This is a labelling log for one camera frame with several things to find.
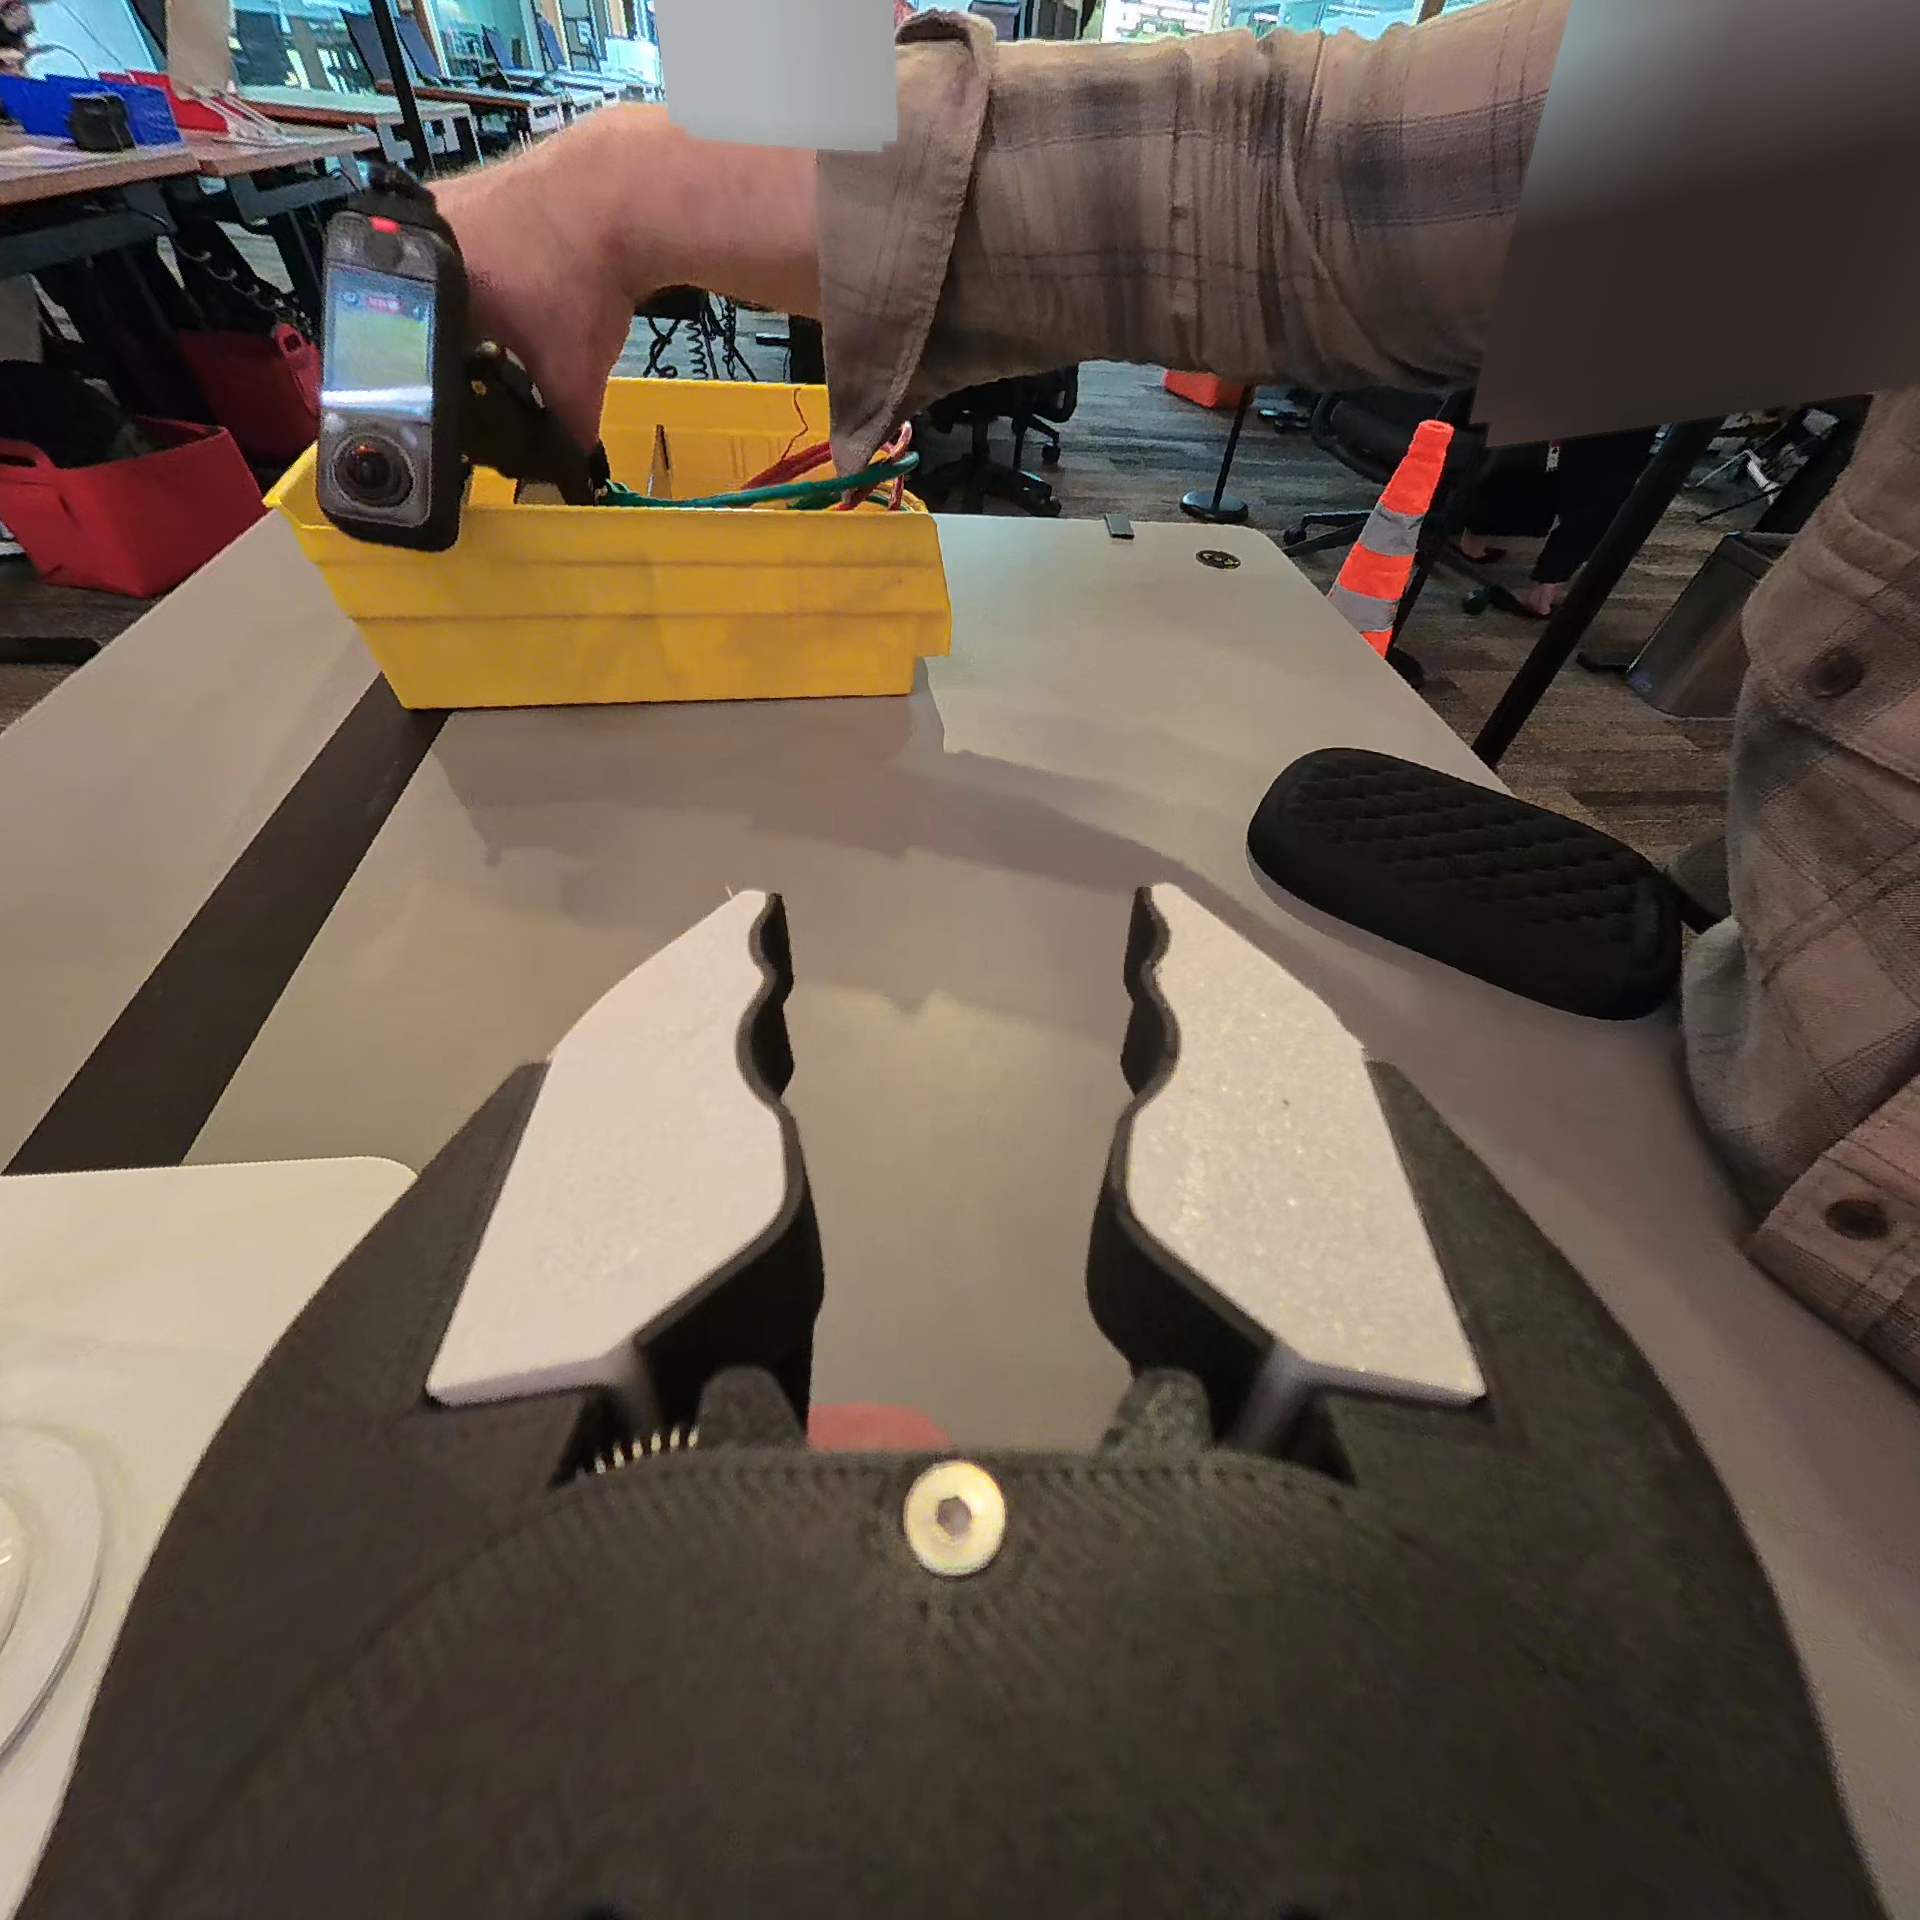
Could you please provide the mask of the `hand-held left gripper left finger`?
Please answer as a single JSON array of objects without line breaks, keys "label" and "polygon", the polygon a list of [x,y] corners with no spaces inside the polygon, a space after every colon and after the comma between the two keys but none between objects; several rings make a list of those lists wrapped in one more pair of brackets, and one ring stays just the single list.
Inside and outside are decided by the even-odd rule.
[{"label": "hand-held left gripper left finger", "polygon": [[799,1424],[826,1263],[799,1131],[785,901],[748,890],[603,992],[550,1049],[425,1393],[602,1390],[635,1434],[767,1373]]}]

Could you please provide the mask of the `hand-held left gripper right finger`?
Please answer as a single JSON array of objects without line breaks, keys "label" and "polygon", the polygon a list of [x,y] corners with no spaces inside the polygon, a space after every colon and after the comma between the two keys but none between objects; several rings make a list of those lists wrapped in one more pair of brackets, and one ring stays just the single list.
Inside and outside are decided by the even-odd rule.
[{"label": "hand-held left gripper right finger", "polygon": [[1282,963],[1169,881],[1123,953],[1126,1099],[1089,1307],[1137,1379],[1186,1377],[1206,1439],[1285,1451],[1326,1400],[1482,1417],[1471,1352],[1373,1064]]}]

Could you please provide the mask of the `yellow plastic bin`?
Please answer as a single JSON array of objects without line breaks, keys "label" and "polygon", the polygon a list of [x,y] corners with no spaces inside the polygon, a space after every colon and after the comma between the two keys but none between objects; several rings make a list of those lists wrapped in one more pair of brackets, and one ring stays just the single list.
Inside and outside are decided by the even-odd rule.
[{"label": "yellow plastic bin", "polygon": [[826,441],[828,392],[620,378],[613,478],[663,507],[516,504],[481,469],[441,557],[326,525],[309,448],[267,495],[410,712],[901,698],[949,656],[940,530],[902,491],[852,510],[694,510]]}]

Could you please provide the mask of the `person's right forearm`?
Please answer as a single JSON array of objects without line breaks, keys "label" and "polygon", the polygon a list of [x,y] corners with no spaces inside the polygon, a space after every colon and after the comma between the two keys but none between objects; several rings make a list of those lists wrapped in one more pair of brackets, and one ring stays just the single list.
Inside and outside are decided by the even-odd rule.
[{"label": "person's right forearm", "polygon": [[1093,359],[1474,385],[1566,25],[1510,3],[1378,40],[1068,43],[922,17],[897,139],[819,166],[834,459]]}]

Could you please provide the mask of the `person's right hand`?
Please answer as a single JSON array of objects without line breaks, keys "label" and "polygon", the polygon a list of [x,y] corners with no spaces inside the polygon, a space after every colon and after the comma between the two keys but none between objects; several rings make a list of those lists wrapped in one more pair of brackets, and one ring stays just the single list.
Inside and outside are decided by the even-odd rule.
[{"label": "person's right hand", "polygon": [[605,109],[435,189],[482,339],[519,358],[572,440],[602,440],[609,382],[641,307],[691,286],[821,317],[819,161]]}]

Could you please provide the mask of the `red fabric bag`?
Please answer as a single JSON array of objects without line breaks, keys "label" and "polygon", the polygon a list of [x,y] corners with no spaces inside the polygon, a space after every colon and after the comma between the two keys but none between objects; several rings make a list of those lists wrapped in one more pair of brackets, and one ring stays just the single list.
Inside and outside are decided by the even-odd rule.
[{"label": "red fabric bag", "polygon": [[270,513],[239,446],[219,425],[139,419],[156,450],[57,466],[2,445],[2,525],[52,586],[156,600]]},{"label": "red fabric bag", "polygon": [[186,327],[177,339],[214,424],[251,465],[278,474],[315,445],[322,359],[299,327]]}]

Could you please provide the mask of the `long wooden desk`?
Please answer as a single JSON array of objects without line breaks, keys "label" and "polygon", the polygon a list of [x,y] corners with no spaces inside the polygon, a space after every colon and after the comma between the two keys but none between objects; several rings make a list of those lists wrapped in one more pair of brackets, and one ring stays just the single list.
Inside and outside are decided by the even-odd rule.
[{"label": "long wooden desk", "polygon": [[270,128],[260,135],[186,135],[164,146],[82,151],[18,139],[2,158],[2,278],[173,238],[181,221],[266,234],[301,301],[314,298],[314,232],[366,181],[380,154],[369,128]]}]

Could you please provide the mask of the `white rounded base board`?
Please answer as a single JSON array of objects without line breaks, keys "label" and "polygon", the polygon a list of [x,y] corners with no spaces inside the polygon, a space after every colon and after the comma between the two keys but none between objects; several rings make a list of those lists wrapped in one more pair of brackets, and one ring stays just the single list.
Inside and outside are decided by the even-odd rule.
[{"label": "white rounded base board", "polygon": [[4,1178],[4,1915],[202,1456],[413,1178],[389,1160]]}]

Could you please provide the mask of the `small blue bin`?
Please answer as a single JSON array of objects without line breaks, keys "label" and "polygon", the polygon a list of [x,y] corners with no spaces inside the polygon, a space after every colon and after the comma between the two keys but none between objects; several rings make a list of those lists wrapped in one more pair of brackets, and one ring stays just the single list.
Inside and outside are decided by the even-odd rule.
[{"label": "small blue bin", "polygon": [[107,135],[121,149],[173,149],[186,145],[173,97],[150,81],[110,75],[2,75],[4,114],[31,137],[65,139],[92,154],[107,154]]}]

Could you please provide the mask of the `grey waste bin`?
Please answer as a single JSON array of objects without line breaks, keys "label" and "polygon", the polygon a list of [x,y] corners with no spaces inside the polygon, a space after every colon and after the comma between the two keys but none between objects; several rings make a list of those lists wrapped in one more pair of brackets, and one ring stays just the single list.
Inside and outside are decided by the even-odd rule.
[{"label": "grey waste bin", "polygon": [[1626,672],[1630,690],[1683,720],[1732,718],[1747,672],[1742,617],[1788,536],[1724,536]]}]

